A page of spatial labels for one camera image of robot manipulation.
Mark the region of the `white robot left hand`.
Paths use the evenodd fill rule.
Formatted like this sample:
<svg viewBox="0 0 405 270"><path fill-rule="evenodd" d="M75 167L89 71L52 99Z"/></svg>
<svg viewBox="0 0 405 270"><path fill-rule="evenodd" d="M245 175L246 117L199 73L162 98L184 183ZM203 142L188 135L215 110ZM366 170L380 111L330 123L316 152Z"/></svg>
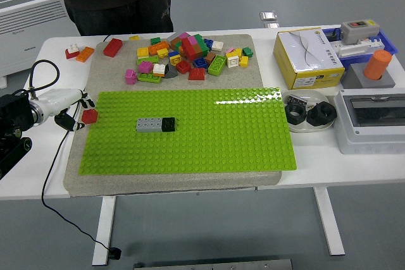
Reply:
<svg viewBox="0 0 405 270"><path fill-rule="evenodd" d="M67 115L69 107L77 102L84 108L95 106L89 94L80 89L51 89L36 99L29 100L34 126L41 125L50 116L54 116L55 123L69 132L82 129L84 123L79 123Z"/></svg>

